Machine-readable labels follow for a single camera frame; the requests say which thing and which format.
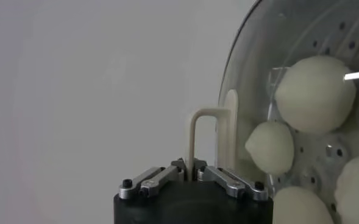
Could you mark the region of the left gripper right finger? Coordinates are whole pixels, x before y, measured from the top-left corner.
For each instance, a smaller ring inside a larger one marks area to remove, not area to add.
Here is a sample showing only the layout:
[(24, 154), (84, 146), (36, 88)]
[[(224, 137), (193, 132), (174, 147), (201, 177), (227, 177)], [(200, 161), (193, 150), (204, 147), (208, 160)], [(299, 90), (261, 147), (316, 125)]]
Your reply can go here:
[(198, 181), (212, 181), (221, 186), (230, 197), (249, 197), (255, 201), (267, 201), (268, 190), (263, 182), (240, 177), (230, 169), (208, 166), (203, 160), (194, 160), (194, 178)]

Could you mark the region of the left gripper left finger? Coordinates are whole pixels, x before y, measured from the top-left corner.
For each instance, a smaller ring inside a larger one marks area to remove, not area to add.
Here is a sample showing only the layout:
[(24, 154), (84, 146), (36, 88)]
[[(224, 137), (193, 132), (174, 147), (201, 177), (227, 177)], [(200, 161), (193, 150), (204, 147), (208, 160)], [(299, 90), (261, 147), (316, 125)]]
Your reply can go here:
[(124, 179), (119, 186), (119, 198), (130, 200), (138, 195), (154, 197), (170, 181), (184, 181), (185, 177), (183, 159), (172, 161), (168, 167), (151, 167), (133, 179)]

